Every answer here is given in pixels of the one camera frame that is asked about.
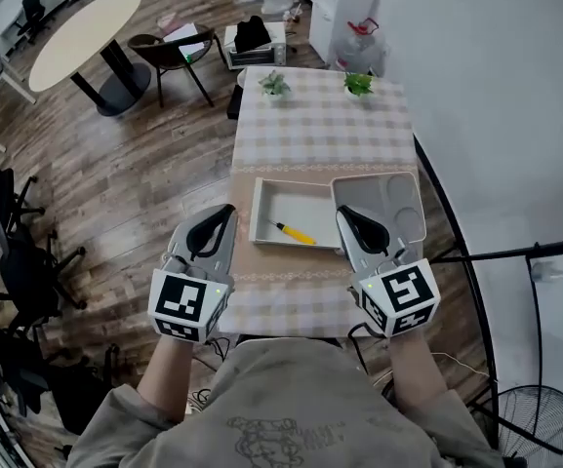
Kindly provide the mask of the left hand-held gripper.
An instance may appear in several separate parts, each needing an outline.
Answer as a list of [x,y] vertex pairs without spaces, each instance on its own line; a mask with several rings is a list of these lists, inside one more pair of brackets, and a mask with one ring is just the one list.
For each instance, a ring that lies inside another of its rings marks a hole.
[[156,332],[193,343],[209,339],[234,290],[229,270],[235,231],[235,207],[228,204],[176,227],[151,279],[147,314]]

